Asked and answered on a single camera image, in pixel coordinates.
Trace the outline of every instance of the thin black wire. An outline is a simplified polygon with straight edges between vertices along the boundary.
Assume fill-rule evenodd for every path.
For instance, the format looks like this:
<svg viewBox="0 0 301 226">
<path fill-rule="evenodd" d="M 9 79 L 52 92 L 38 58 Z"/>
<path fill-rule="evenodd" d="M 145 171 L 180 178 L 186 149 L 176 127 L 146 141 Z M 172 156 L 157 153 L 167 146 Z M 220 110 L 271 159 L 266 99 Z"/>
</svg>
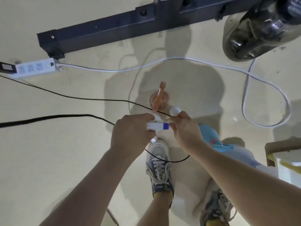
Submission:
<svg viewBox="0 0 301 226">
<path fill-rule="evenodd" d="M 59 94 L 59 93 L 56 93 L 56 92 L 53 92 L 53 91 L 50 91 L 50 90 L 47 90 L 47 89 L 43 89 L 43 88 L 38 87 L 38 86 L 29 85 L 29 84 L 26 84 L 26 83 L 23 83 L 23 82 L 19 82 L 17 80 L 14 80 L 14 79 L 11 79 L 11 78 L 7 78 L 7 77 L 4 77 L 2 75 L 0 75 L 0 77 L 3 77 L 3 78 L 6 78 L 6 79 L 15 81 L 17 83 L 21 83 L 23 85 L 27 85 L 27 86 L 31 86 L 31 87 L 34 87 L 34 88 L 37 88 L 37 89 L 41 89 L 41 90 L 44 90 L 44 91 L 47 91 L 47 92 L 50 92 L 50 93 L 53 93 L 53 94 L 56 94 L 56 95 L 59 95 L 59 96 L 67 97 L 67 98 L 74 98 L 74 99 L 81 99 L 81 100 L 93 100 L 93 101 L 129 102 L 129 103 L 133 103 L 133 104 L 138 105 L 138 106 L 142 106 L 142 107 L 147 108 L 149 110 L 152 110 L 152 109 L 150 109 L 150 108 L 148 108 L 146 106 L 137 104 L 135 102 L 127 101 L 127 100 L 111 100 L 111 99 L 93 99 L 93 98 L 71 97 L 71 96 Z M 171 117 L 171 115 L 169 115 L 167 113 L 163 113 L 163 112 L 160 112 L 160 113 L 165 114 L 165 115 Z M 22 121 L 3 122 L 3 123 L 0 123 L 0 128 L 13 127 L 13 126 L 18 126 L 18 125 L 31 124 L 31 123 L 35 123 L 35 122 L 38 122 L 38 121 L 45 121 L 45 120 L 56 119 L 56 118 L 68 118 L 68 117 L 92 117 L 92 118 L 96 118 L 96 119 L 105 121 L 105 122 L 107 122 L 107 123 L 109 123 L 111 125 L 115 125 L 114 123 L 112 123 L 112 122 L 110 122 L 110 121 L 108 121 L 108 120 L 106 120 L 104 118 L 101 118 L 101 117 L 98 117 L 98 116 L 95 116 L 95 115 L 91 115 L 91 114 L 60 114 L 60 115 L 52 115 L 52 116 L 45 116 L 45 117 L 39 117 L 39 118 L 32 118 L 32 119 L 22 120 Z M 168 161 L 168 160 L 164 160 L 164 159 L 160 159 L 160 158 L 156 157 L 155 155 L 153 155 L 152 153 L 150 153 L 147 149 L 144 149 L 144 150 L 147 151 L 151 156 L 153 156 L 156 159 L 159 159 L 161 161 L 164 161 L 164 162 L 179 163 L 179 162 L 185 161 L 186 159 L 188 159 L 190 157 L 190 155 L 188 155 L 185 159 L 182 159 L 182 160 L 179 160 L 179 161 Z"/>
</svg>

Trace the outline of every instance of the power outlet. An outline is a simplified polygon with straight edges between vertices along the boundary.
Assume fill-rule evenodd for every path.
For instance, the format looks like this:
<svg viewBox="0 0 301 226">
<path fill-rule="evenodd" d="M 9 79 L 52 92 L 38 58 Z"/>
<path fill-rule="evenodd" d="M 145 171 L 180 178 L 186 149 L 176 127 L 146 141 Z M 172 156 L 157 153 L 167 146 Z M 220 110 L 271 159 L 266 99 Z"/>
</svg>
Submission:
<svg viewBox="0 0 301 226">
<path fill-rule="evenodd" d="M 34 62 L 17 64 L 17 73 L 11 74 L 11 78 L 24 78 L 28 76 L 46 74 L 61 71 L 56 65 L 59 61 L 54 58 L 38 60 Z"/>
</svg>

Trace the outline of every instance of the floor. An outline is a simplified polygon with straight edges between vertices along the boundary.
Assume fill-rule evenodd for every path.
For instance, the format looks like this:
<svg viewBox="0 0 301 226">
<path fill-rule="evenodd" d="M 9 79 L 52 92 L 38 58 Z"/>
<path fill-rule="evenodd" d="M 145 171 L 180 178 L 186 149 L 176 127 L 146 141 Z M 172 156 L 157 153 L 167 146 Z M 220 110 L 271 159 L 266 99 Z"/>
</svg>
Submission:
<svg viewBox="0 0 301 226">
<path fill-rule="evenodd" d="M 47 58 L 36 34 L 134 9 L 152 0 L 0 0 L 0 60 L 13 63 Z M 250 62 L 229 60 L 222 50 L 225 17 L 138 38 L 69 53 L 65 60 L 102 69 L 123 69 L 166 56 L 187 56 L 247 70 Z M 185 60 L 164 61 L 139 71 L 98 73 L 65 68 L 62 73 L 25 81 L 65 95 L 125 99 L 148 106 L 161 81 L 170 105 L 212 125 L 227 142 L 240 143 L 266 164 L 265 144 L 301 136 L 299 44 L 301 38 L 261 56 L 254 72 L 280 86 L 293 103 L 293 118 L 276 130 L 262 129 L 241 114 L 245 75 Z M 274 124 L 284 100 L 269 86 L 251 81 L 247 113 L 261 124 Z M 126 102 L 93 102 L 62 98 L 0 79 L 1 121 L 55 114 L 94 114 L 116 122 L 125 114 L 147 110 Z M 63 118 L 0 129 L 0 218 L 7 226 L 38 225 L 109 148 L 112 126 L 92 118 Z M 162 133 L 172 160 L 185 157 L 171 132 Z M 174 164 L 175 199 L 170 225 L 198 225 L 192 210 L 203 198 L 209 175 L 192 158 Z M 109 209 L 121 226 L 133 226 L 152 200 L 145 175 L 145 153 L 120 182 Z M 247 225 L 237 215 L 231 225 Z"/>
</svg>

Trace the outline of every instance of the white power cord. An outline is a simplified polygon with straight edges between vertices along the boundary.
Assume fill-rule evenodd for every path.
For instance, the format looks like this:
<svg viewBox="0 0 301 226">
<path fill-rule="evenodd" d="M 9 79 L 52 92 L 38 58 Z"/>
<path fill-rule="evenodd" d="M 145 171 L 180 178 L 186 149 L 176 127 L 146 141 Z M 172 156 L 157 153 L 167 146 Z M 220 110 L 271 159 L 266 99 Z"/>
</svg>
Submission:
<svg viewBox="0 0 301 226">
<path fill-rule="evenodd" d="M 72 64 L 56 64 L 56 65 L 59 66 L 59 67 L 75 67 L 75 68 L 80 68 L 80 69 L 83 69 L 83 70 L 118 73 L 118 72 L 130 71 L 130 70 L 137 70 L 137 69 L 148 67 L 150 65 L 153 65 L 153 64 L 165 61 L 165 60 L 170 60 L 170 59 L 186 59 L 186 60 L 190 60 L 190 61 L 194 61 L 194 62 L 198 62 L 198 63 L 202 63 L 202 64 L 207 64 L 207 65 L 211 65 L 211 66 L 215 66 L 215 67 L 221 67 L 221 68 L 225 68 L 225 69 L 235 70 L 235 71 L 239 71 L 239 72 L 242 72 L 242 73 L 246 74 L 247 77 L 246 77 L 246 82 L 245 82 L 244 91 L 243 91 L 243 99 L 242 99 L 242 108 L 241 108 L 241 110 L 242 110 L 243 117 L 247 121 L 251 122 L 252 124 L 254 124 L 254 125 L 258 126 L 258 127 L 262 127 L 262 128 L 275 128 L 275 127 L 278 127 L 278 126 L 283 125 L 284 123 L 286 123 L 289 120 L 289 118 L 291 117 L 291 115 L 292 115 L 292 106 L 291 106 L 290 100 L 288 99 L 288 96 L 283 92 L 283 90 L 280 89 L 278 86 L 274 85 L 273 83 L 265 81 L 265 80 L 261 79 L 260 77 L 257 77 L 257 76 L 255 76 L 255 75 L 253 75 L 251 73 L 251 70 L 252 70 L 252 67 L 253 67 L 253 64 L 254 64 L 255 60 L 253 60 L 251 66 L 249 68 L 249 71 L 244 71 L 244 70 L 240 70 L 240 69 L 237 69 L 237 68 L 227 67 L 227 66 L 223 66 L 223 65 L 219 65 L 219 64 L 213 64 L 213 63 L 209 63 L 209 62 L 206 62 L 206 61 L 197 60 L 197 59 L 188 58 L 188 57 L 169 57 L 169 58 L 164 58 L 164 59 L 160 59 L 160 60 L 157 60 L 157 61 L 149 63 L 149 64 L 145 64 L 145 65 L 143 65 L 141 67 L 135 67 L 135 68 L 124 69 L 124 70 L 93 69 L 93 68 L 88 68 L 88 67 L 81 67 L 81 66 L 77 66 L 77 65 L 72 65 Z M 263 83 L 269 84 L 272 87 L 275 87 L 282 94 L 282 96 L 283 96 L 283 98 L 285 100 L 285 103 L 286 103 L 286 113 L 285 113 L 285 116 L 282 118 L 282 120 L 280 122 L 278 122 L 277 124 L 274 124 L 274 125 L 261 125 L 261 124 L 254 123 L 253 121 L 251 121 L 247 117 L 247 115 L 245 113 L 245 107 L 246 107 L 246 96 L 248 94 L 248 86 L 249 86 L 249 78 L 250 77 L 252 77 L 252 78 L 254 78 L 254 79 L 258 80 L 258 81 L 261 81 Z"/>
</svg>

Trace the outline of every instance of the gray sneaker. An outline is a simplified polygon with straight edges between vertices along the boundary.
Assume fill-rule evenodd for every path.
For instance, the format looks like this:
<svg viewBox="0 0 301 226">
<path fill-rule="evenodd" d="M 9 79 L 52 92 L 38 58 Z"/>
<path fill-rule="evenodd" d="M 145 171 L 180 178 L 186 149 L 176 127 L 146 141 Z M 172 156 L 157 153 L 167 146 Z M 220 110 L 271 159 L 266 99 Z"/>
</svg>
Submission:
<svg viewBox="0 0 301 226">
<path fill-rule="evenodd" d="M 232 209 L 233 205 L 231 202 L 216 182 L 211 179 L 207 186 L 205 199 L 194 210 L 194 216 L 196 216 L 198 212 L 201 212 L 200 226 L 205 226 L 207 221 L 216 219 L 228 223 L 234 219 L 237 213 L 235 210 L 234 215 L 231 217 Z"/>
<path fill-rule="evenodd" d="M 148 151 L 158 158 L 148 153 L 146 156 L 146 174 L 150 176 L 153 196 L 155 193 L 162 191 L 171 192 L 174 196 L 174 188 L 170 178 L 171 163 L 164 161 L 169 161 L 167 144 L 159 139 L 149 144 Z"/>
</svg>

